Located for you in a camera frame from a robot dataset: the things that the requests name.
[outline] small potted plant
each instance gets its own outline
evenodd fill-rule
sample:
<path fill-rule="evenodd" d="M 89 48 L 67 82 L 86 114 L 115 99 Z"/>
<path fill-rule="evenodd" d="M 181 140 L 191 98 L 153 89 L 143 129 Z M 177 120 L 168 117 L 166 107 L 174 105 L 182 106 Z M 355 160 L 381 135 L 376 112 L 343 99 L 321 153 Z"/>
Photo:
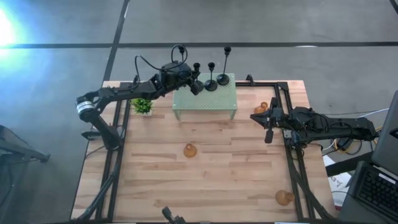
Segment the small potted plant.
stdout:
<path fill-rule="evenodd" d="M 152 104 L 150 100 L 144 100 L 142 98 L 130 100 L 130 104 L 134 106 L 136 114 L 142 114 L 143 116 L 152 115 Z"/>

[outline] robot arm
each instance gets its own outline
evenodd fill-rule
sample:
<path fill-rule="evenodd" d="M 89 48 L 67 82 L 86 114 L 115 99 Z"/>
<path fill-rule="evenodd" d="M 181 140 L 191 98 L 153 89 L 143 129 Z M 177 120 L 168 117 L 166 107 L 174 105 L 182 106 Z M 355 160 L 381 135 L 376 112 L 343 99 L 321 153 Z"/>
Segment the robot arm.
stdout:
<path fill-rule="evenodd" d="M 366 118 L 329 118 L 318 114 L 312 108 L 296 107 L 290 114 L 277 107 L 276 98 L 271 99 L 270 109 L 250 118 L 259 123 L 266 132 L 266 143 L 273 138 L 272 128 L 284 128 L 292 131 L 292 137 L 286 144 L 305 148 L 315 140 L 351 138 L 372 141 L 378 137 L 373 123 Z"/>
<path fill-rule="evenodd" d="M 158 74 L 146 82 L 130 83 L 124 87 L 105 87 L 91 91 L 76 99 L 76 109 L 82 121 L 91 123 L 101 134 L 107 150 L 121 147 L 121 138 L 115 127 L 106 124 L 100 116 L 106 105 L 113 101 L 143 98 L 156 100 L 180 87 L 189 86 L 194 95 L 199 94 L 200 86 L 195 81 L 199 72 L 199 63 L 193 65 L 194 70 L 184 62 L 172 62 L 164 65 Z"/>

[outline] small table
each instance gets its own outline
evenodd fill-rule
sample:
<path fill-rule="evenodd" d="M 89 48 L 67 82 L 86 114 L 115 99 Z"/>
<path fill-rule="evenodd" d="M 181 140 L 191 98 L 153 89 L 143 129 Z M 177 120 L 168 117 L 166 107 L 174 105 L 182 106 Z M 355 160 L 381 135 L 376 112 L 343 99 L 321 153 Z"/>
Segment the small table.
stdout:
<path fill-rule="evenodd" d="M 225 86 L 218 85 L 215 91 L 207 91 L 203 89 L 197 96 L 191 93 L 190 88 L 183 87 L 174 91 L 173 95 L 173 111 L 175 117 L 180 120 L 181 111 L 183 110 L 210 110 L 210 111 L 229 111 L 230 118 L 233 119 L 236 113 L 236 86 L 235 74 L 227 73 L 229 83 Z M 205 83 L 210 79 L 210 73 L 201 73 L 199 81 Z"/>

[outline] black knob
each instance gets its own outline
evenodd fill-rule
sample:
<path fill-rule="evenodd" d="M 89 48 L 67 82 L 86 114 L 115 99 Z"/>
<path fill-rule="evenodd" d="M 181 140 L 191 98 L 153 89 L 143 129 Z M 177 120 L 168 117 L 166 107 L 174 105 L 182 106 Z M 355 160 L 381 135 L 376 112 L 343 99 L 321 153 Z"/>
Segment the black knob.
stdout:
<path fill-rule="evenodd" d="M 194 69 L 196 72 L 199 72 L 199 68 L 200 68 L 200 64 L 199 64 L 199 63 L 194 63 L 194 64 L 193 64 L 193 69 Z"/>
<path fill-rule="evenodd" d="M 214 67 L 216 66 L 213 62 L 210 62 L 209 64 L 208 64 L 208 66 L 209 66 L 209 70 L 212 72 L 213 70 L 214 70 Z"/>
<path fill-rule="evenodd" d="M 183 46 L 180 45 L 180 46 L 178 47 L 178 49 L 180 49 L 180 53 L 181 53 L 181 54 L 184 54 L 184 53 L 185 53 L 185 48 L 184 48 Z"/>
<path fill-rule="evenodd" d="M 231 47 L 224 47 L 225 55 L 229 55 L 230 52 L 231 52 Z"/>

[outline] gray floor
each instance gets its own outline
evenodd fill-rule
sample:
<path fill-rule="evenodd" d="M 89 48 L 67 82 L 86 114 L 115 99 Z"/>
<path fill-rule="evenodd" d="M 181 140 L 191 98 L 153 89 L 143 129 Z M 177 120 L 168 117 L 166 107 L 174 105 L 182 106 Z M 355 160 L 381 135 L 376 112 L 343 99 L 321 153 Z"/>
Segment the gray floor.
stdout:
<path fill-rule="evenodd" d="M 123 0 L 13 1 L 0 9 L 17 44 L 111 43 Z M 388 0 L 131 0 L 121 42 L 398 41 Z M 189 64 L 220 72 L 223 49 L 188 49 Z M 7 223 L 69 219 L 87 141 L 74 100 L 101 86 L 110 49 L 0 49 L 0 124 L 52 154 L 29 164 Z M 132 80 L 133 57 L 155 65 L 169 49 L 119 49 L 111 80 Z M 387 108 L 398 89 L 397 47 L 233 48 L 228 72 L 240 79 L 304 80 L 320 113 Z M 139 63 L 141 78 L 154 74 Z M 370 116 L 382 125 L 385 113 Z M 333 155 L 336 160 L 346 156 Z"/>

